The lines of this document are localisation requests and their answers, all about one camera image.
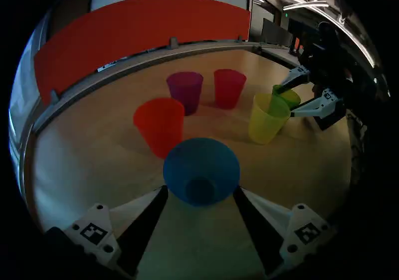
plastic cup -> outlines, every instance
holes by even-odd
[[[221,109],[233,109],[244,88],[246,76],[232,69],[218,69],[213,74],[216,105]]]
[[[227,198],[239,184],[240,166],[223,143],[209,138],[181,142],[168,154],[164,179],[169,190],[193,206]]]
[[[249,137],[259,144],[269,143],[290,115],[291,111],[283,99],[267,93],[256,94],[248,126]]]
[[[152,150],[166,158],[183,137],[183,105],[172,98],[156,98],[145,102],[135,111],[133,123]]]
[[[186,116],[197,111],[202,81],[201,74],[190,71],[174,73],[166,80],[171,96],[183,104]]]
[[[298,94],[296,94],[295,91],[293,91],[291,89],[287,90],[281,94],[276,93],[276,90],[279,89],[280,87],[281,87],[281,85],[274,85],[273,86],[273,94],[281,97],[290,109],[301,104],[301,98],[299,97]]]

purple cup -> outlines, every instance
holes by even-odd
[[[171,97],[184,106],[185,116],[197,111],[200,102],[203,76],[197,72],[183,71],[170,75],[166,82]]]

table surface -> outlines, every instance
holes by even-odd
[[[247,76],[233,110],[213,104],[213,71],[219,68]],[[247,135],[253,96],[270,93],[288,69],[247,51],[221,51],[162,63],[112,82],[71,105],[39,134],[32,189],[44,230],[66,228],[94,203],[112,208],[164,184],[163,160],[146,146],[132,116],[145,101],[169,96],[166,78],[178,71],[204,77],[199,109],[184,120],[184,138],[214,138],[231,148],[243,187],[288,208],[306,203],[324,217],[342,204],[351,170],[346,119],[322,132],[313,118],[290,118],[270,144],[254,144]],[[313,97],[310,84],[295,91],[302,101]],[[169,194],[138,279],[188,278],[262,278],[232,196],[194,208]]]
[[[283,61],[287,61],[288,63],[299,66],[300,63],[298,61],[298,57],[295,57],[289,53],[289,49],[284,48],[275,48],[275,47],[263,47],[262,51],[271,54]]]

orange panel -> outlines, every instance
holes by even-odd
[[[248,39],[250,12],[214,0],[125,0],[90,12],[53,36],[35,55],[37,86],[48,104],[97,68],[178,42]]]
[[[295,49],[298,49],[298,45],[299,45],[299,38],[295,39]]]

red cup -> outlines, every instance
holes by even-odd
[[[183,104],[186,116],[197,111],[202,81],[202,75],[192,71],[174,73],[166,80],[171,96]]]
[[[156,98],[145,102],[133,115],[133,124],[152,150],[166,158],[183,138],[183,105],[172,98]]]
[[[244,88],[246,76],[232,69],[218,69],[213,75],[216,105],[222,109],[233,109]]]

